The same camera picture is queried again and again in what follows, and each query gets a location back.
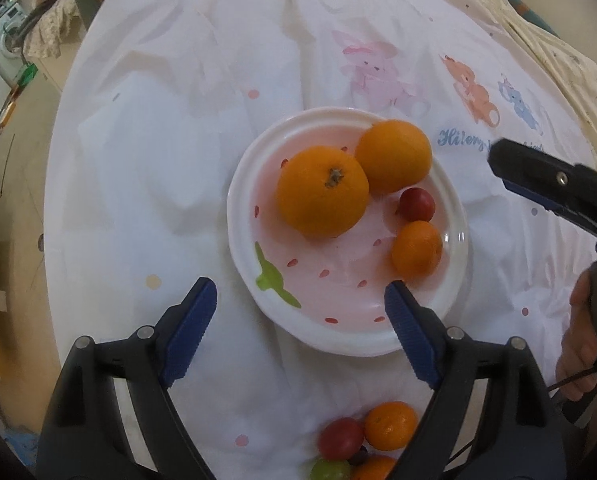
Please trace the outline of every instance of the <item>red dot pattern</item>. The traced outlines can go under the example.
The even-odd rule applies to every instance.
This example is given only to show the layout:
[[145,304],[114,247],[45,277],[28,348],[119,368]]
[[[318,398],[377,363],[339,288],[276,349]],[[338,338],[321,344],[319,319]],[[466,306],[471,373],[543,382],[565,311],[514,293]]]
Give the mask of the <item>red dot pattern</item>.
[[245,447],[249,444],[249,442],[250,438],[247,435],[239,435],[236,437],[236,440],[234,441],[234,443],[238,447]]

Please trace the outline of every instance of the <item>yellow dot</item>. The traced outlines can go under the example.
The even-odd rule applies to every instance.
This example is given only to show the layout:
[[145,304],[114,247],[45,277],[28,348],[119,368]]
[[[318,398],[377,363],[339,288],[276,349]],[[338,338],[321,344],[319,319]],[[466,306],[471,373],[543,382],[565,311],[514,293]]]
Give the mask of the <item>yellow dot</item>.
[[163,282],[157,275],[150,274],[149,276],[146,277],[145,284],[152,290],[156,290],[163,284]]

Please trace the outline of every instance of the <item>finger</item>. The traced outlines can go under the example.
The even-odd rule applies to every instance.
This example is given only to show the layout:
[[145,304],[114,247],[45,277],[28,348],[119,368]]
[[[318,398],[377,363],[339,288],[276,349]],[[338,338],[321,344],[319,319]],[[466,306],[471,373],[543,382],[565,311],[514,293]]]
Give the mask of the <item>finger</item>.
[[581,358],[585,368],[597,358],[597,336],[588,310],[579,310],[563,338],[563,351],[569,347]]
[[[568,377],[565,368],[563,368],[561,360],[562,359],[560,359],[556,364],[556,380],[559,382]],[[581,392],[581,390],[578,388],[578,386],[576,386],[575,383],[569,383],[565,384],[565,386],[561,386],[560,392],[569,400],[572,400],[574,402],[581,400],[583,396],[583,392]]]
[[587,269],[579,276],[569,296],[569,304],[572,306],[572,310],[586,307],[590,291],[591,279],[589,277],[589,269]]
[[[563,367],[565,376],[563,378],[572,377],[573,375],[586,370],[586,367],[581,358],[571,349],[566,349],[559,361]],[[597,375],[592,374],[586,377],[580,378],[571,384],[574,384],[581,392],[587,393],[596,387]]]

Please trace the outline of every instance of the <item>fruit stem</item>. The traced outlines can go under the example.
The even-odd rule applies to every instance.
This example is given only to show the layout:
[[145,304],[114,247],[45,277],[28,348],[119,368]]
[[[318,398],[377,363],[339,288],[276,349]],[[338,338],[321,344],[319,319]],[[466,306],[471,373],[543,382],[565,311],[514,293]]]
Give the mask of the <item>fruit stem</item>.
[[342,171],[338,168],[331,168],[329,170],[329,180],[325,182],[325,187],[336,187],[340,184],[343,178]]

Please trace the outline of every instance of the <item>white bedsheet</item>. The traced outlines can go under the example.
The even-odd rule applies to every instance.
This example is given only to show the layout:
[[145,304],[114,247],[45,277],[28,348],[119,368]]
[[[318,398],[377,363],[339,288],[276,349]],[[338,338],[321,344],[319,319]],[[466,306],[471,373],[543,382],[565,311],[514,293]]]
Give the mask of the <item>white bedsheet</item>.
[[221,480],[306,478],[325,422],[394,399],[422,414],[429,400],[403,354],[322,354],[275,328],[230,259],[226,193],[240,156],[273,122],[322,105],[428,134],[472,240],[445,322],[495,342],[523,336],[547,381],[569,292],[594,259],[589,235],[488,168],[501,137],[594,158],[558,87],[476,0],[105,0],[50,148],[56,342],[64,360],[84,333],[126,337],[212,278],[216,314],[170,394]]

